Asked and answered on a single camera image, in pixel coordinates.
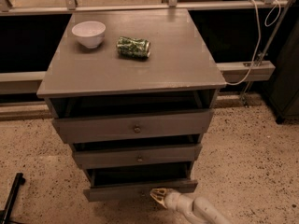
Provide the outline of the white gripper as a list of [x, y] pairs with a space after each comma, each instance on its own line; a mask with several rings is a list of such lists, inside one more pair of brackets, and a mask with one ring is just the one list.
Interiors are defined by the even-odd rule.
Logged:
[[189, 198], [175, 190], [155, 188], [149, 193], [150, 197], [164, 208], [184, 213], [187, 210]]

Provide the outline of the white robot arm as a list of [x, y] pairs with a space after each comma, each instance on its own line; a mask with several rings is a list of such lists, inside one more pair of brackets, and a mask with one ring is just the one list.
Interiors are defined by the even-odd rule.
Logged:
[[232, 224], [204, 197], [192, 198], [175, 189], [157, 188], [150, 196], [166, 209], [181, 213], [191, 224]]

